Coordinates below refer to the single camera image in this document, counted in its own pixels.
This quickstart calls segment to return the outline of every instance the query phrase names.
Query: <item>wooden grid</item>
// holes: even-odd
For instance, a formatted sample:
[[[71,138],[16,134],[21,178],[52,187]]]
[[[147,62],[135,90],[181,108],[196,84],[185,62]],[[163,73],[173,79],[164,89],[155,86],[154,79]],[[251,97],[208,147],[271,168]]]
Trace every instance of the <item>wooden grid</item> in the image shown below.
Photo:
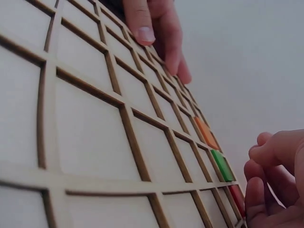
[[[190,91],[180,82],[178,77],[170,76],[165,68],[160,69],[164,62],[157,56],[155,51],[151,47],[140,47],[135,44],[134,38],[126,25],[97,0],[89,1],[94,7],[94,11],[90,10],[87,3],[84,3],[83,0],[57,0],[53,7],[47,4],[45,0],[29,0],[28,2],[35,6],[37,10],[51,17],[44,48],[40,49],[36,47],[3,26],[0,26],[0,44],[7,50],[16,53],[41,68],[37,109],[39,168],[29,168],[23,165],[0,161],[0,183],[2,185],[43,192],[48,225],[51,228],[73,227],[66,201],[67,194],[109,197],[147,196],[158,225],[161,228],[177,227],[168,211],[164,198],[167,194],[181,193],[191,194],[205,227],[210,228],[213,227],[212,222],[200,196],[200,191],[203,190],[212,191],[227,227],[244,226],[244,221],[227,188],[229,185],[238,183],[236,181],[224,182],[223,176],[210,152],[212,148],[205,144],[205,140],[193,119],[194,116],[198,116],[202,121],[206,122],[202,112]],[[71,3],[97,24],[98,39],[93,38],[87,31],[80,28],[78,24],[75,24],[64,16],[63,7],[67,2]],[[105,21],[108,19],[114,25],[106,25]],[[114,28],[115,25],[121,29],[122,35],[119,34],[117,28]],[[80,37],[104,54],[112,91],[105,90],[101,83],[57,58],[58,39],[60,28],[62,27],[73,32],[75,36]],[[130,66],[120,56],[114,54],[113,47],[109,45],[109,36],[113,36],[130,51],[135,67]],[[143,63],[155,73],[156,79],[159,80],[159,85],[154,84],[147,77]],[[155,115],[139,109],[138,106],[126,98],[126,91],[117,78],[118,67],[122,67],[143,83],[151,100]],[[55,115],[55,87],[57,78],[119,109],[141,181],[105,180],[62,172]],[[172,127],[168,123],[156,98],[157,96],[165,99],[170,104],[182,131]],[[191,135],[190,126],[185,123],[185,119],[182,116],[189,118],[189,123],[192,124],[197,136]],[[164,132],[185,181],[184,183],[158,183],[155,181],[153,169],[142,150],[141,137],[135,130],[135,121],[137,120],[144,121]],[[187,167],[177,146],[177,138],[189,143],[207,182],[196,183],[192,181],[189,167]],[[199,149],[203,149],[207,154],[220,182],[212,179],[209,170],[206,168],[205,161],[199,153]],[[220,197],[219,189],[225,191],[238,219],[237,224],[233,224],[231,221],[227,207]]]

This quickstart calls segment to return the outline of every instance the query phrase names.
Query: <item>grid slot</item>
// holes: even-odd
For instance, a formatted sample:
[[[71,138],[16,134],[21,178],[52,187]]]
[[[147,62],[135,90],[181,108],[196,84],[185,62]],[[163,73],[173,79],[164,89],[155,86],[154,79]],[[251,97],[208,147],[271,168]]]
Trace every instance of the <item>grid slot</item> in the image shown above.
[[[69,196],[68,207],[74,228],[126,227],[157,228],[147,197]]]
[[[124,38],[124,34],[119,25],[112,21],[108,16],[102,14],[102,20],[104,24],[109,27],[115,34],[119,35],[121,38]]]
[[[179,138],[176,138],[176,144],[190,173],[192,181],[194,183],[206,183],[206,177],[200,168],[199,162],[196,159],[190,144]]]
[[[40,0],[40,1],[52,8],[55,7],[56,4],[56,0]]]
[[[0,59],[0,160],[37,167],[41,69],[1,46]]]
[[[234,225],[236,225],[236,224],[238,223],[238,219],[237,219],[236,214],[235,214],[234,211],[233,211],[233,208],[232,208],[232,206],[231,206],[231,204],[230,204],[230,201],[229,201],[229,199],[228,199],[228,197],[227,197],[227,195],[226,195],[224,189],[219,189],[218,192],[219,192],[219,195],[220,195],[220,197],[221,197],[221,200],[222,200],[222,202],[223,202],[223,204],[224,204],[224,206],[225,206],[225,208],[226,208],[226,211],[227,211],[227,213],[228,213],[228,216],[229,216],[231,222],[232,222]]]
[[[156,68],[161,72],[161,74],[163,74],[164,76],[167,76],[162,65],[156,59],[154,59],[154,63],[155,63]]]
[[[132,44],[133,47],[135,47],[136,51],[141,54],[143,57],[147,58],[147,55],[143,49],[142,46],[140,46],[137,41],[135,41],[133,38],[130,39],[130,42]]]
[[[157,93],[156,100],[160,106],[162,114],[164,115],[165,121],[167,121],[174,130],[183,132],[171,103]]]
[[[164,131],[137,118],[134,122],[142,153],[153,170],[152,181],[185,182]]]
[[[120,41],[118,41],[115,37],[113,37],[110,33],[107,36],[107,44],[111,47],[113,53],[119,57],[123,62],[132,67],[133,69],[137,69],[134,59],[130,50],[123,45]]]
[[[74,0],[79,3],[82,7],[95,14],[94,6],[89,0]]]
[[[187,116],[185,113],[180,112],[180,115],[184,121],[184,123],[186,124],[186,127],[189,131],[189,135],[191,135],[195,140],[197,140],[198,142],[200,142],[200,139],[198,137],[198,134],[196,133],[193,124],[191,123],[190,117]]]
[[[213,182],[220,183],[218,175],[213,168],[213,165],[212,165],[212,163],[211,163],[211,161],[210,161],[210,159],[207,155],[207,152],[200,147],[198,148],[198,150],[199,150],[199,154],[200,154],[201,158],[203,159],[204,164],[205,164],[205,166],[208,170],[208,173],[210,174]]]
[[[57,57],[104,90],[113,90],[104,54],[64,26],[59,30]]]
[[[72,5],[69,1],[64,2],[63,17],[79,27],[90,37],[100,41],[97,23],[90,19],[81,10]]]
[[[57,79],[56,120],[64,173],[140,180],[118,108]]]
[[[179,99],[179,97],[177,96],[175,89],[168,83],[165,81],[166,87],[169,90],[169,94],[171,95],[172,99],[179,105],[181,105],[181,100]]]
[[[176,85],[177,88],[179,88],[181,91],[183,91],[183,88],[181,88],[178,79],[176,79],[175,77],[173,77],[173,82]]]
[[[144,74],[147,76],[148,80],[157,88],[162,88],[161,83],[151,67],[149,67],[145,62],[141,61],[141,66]]]
[[[0,186],[0,227],[48,228],[42,194]]]
[[[51,17],[25,0],[0,1],[0,26],[43,49]]]
[[[200,191],[200,196],[203,201],[206,212],[211,220],[213,227],[227,227],[222,213],[220,212],[219,206],[213,196],[211,190]]]
[[[143,82],[119,65],[116,70],[120,87],[123,88],[123,95],[134,104],[136,109],[143,110],[145,113],[155,116],[155,110]]]
[[[204,228],[190,193],[165,195],[164,200],[176,228]]]
[[[193,110],[192,110],[192,108],[191,108],[191,106],[189,104],[189,101],[186,98],[184,98],[184,97],[183,97],[183,100],[184,100],[186,108],[189,111],[189,113],[191,114],[191,116],[195,116],[195,114],[194,114],[194,112],[193,112]]]

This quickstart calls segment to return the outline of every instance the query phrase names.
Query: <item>hand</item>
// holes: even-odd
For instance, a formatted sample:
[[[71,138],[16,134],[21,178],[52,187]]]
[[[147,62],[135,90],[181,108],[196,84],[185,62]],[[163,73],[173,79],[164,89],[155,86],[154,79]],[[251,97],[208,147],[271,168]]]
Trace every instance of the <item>hand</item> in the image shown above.
[[[182,31],[173,0],[123,0],[127,24],[141,45],[151,45],[171,75],[188,84],[191,74],[181,51]]]
[[[244,167],[248,227],[303,228],[304,130],[261,133],[249,157]]]

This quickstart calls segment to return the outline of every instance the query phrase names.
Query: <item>wooden lattice frame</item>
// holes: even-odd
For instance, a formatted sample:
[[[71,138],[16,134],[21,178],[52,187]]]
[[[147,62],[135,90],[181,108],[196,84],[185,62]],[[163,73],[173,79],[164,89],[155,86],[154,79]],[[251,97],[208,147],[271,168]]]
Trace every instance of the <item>wooden lattice frame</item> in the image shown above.
[[[227,188],[229,185],[238,184],[234,182],[224,182],[222,174],[220,173],[214,158],[211,155],[210,148],[205,144],[204,138],[200,133],[193,116],[191,116],[190,110],[187,109],[185,101],[189,103],[192,112],[206,122],[201,110],[199,109],[196,101],[191,95],[190,91],[179,81],[176,76],[170,76],[164,69],[163,74],[156,63],[163,65],[163,61],[157,56],[155,51],[151,47],[144,47],[144,51],[147,56],[143,56],[136,51],[136,48],[132,45],[131,39],[133,36],[130,30],[123,24],[111,11],[109,11],[98,0],[91,0],[94,5],[95,14],[88,11],[83,7],[78,0],[69,0],[75,7],[81,10],[89,18],[98,24],[99,34],[101,41],[97,41],[91,38],[84,31],[80,30],[73,23],[68,21],[62,16],[63,4],[65,0],[57,0],[55,7],[50,7],[39,0],[29,0],[29,2],[48,14],[51,17],[50,27],[47,33],[46,43],[44,50],[40,50],[31,45],[27,41],[19,38],[13,33],[9,32],[5,28],[0,26],[0,44],[5,48],[17,53],[28,61],[41,67],[41,77],[39,83],[39,96],[38,96],[38,164],[39,169],[30,169],[20,165],[6,163],[0,161],[0,182],[1,184],[15,186],[18,188],[25,188],[31,190],[38,190],[43,192],[47,218],[49,226],[51,228],[72,228],[71,219],[67,211],[67,205],[64,198],[66,194],[76,195],[145,195],[148,196],[154,214],[157,218],[159,226],[161,228],[173,228],[174,224],[166,210],[164,203],[164,194],[172,193],[191,193],[193,200],[198,208],[199,214],[206,227],[212,227],[211,221],[205,211],[202,200],[200,199],[200,190],[212,190],[212,193],[218,203],[221,213],[225,219],[225,222],[229,228],[245,226],[245,223],[233,201],[233,198]],[[124,38],[118,36],[111,28],[106,27],[103,22],[103,17],[107,15],[122,29]],[[104,53],[109,75],[111,78],[113,92],[105,92],[92,85],[96,85],[92,79],[82,75],[77,70],[64,64],[56,58],[57,43],[59,27],[63,25],[87,43]],[[114,36],[118,41],[123,43],[130,51],[134,58],[137,69],[133,69],[123,62],[119,57],[115,56],[111,48],[107,46],[108,33]],[[151,84],[149,80],[144,76],[141,61],[150,66],[157,74],[157,77],[161,83],[162,89],[157,88]],[[133,74],[136,78],[140,79],[145,84],[145,88],[151,99],[152,105],[156,111],[157,117],[149,116],[146,113],[142,113],[132,107],[121,94],[122,87],[116,78],[117,64]],[[93,96],[100,98],[114,106],[119,107],[122,121],[125,130],[128,135],[128,140],[133,152],[133,156],[142,179],[142,182],[125,182],[117,180],[96,180],[87,177],[79,177],[75,175],[62,174],[60,172],[59,154],[57,150],[57,136],[55,130],[55,115],[54,115],[54,96],[55,96],[55,79],[56,76],[61,79],[81,88],[82,90],[92,94]],[[178,104],[169,94],[167,85],[170,85],[176,91],[181,105]],[[182,126],[184,132],[177,132],[164,121],[163,113],[159,107],[156,93],[169,101],[173,107],[174,112]],[[198,134],[200,141],[193,139],[188,133],[186,124],[181,117],[181,112],[186,114],[189,118],[195,131]],[[144,154],[141,153],[140,145],[137,142],[138,136],[136,131],[133,130],[133,117],[136,116],[139,119],[146,121],[147,123],[154,125],[164,130],[166,137],[170,143],[174,156],[177,160],[179,168],[185,179],[185,183],[179,184],[159,184],[151,182],[153,172],[146,163]],[[199,165],[206,176],[207,183],[196,184],[192,183],[191,176],[187,167],[181,157],[181,154],[177,148],[175,137],[179,137],[190,143]],[[221,183],[212,182],[212,178],[208,173],[207,168],[204,165],[204,161],[200,157],[198,148],[206,151],[216,174]],[[223,188],[227,197],[231,203],[233,211],[239,220],[238,224],[233,224],[228,216],[227,210],[219,195],[219,188]]]

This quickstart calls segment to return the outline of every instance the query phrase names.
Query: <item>white wall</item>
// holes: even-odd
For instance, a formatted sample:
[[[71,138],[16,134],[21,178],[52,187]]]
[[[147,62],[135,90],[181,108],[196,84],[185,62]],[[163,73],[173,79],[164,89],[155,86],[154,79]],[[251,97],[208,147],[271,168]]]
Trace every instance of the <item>white wall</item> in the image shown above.
[[[260,132],[304,128],[304,1],[176,0],[189,88],[243,189]]]

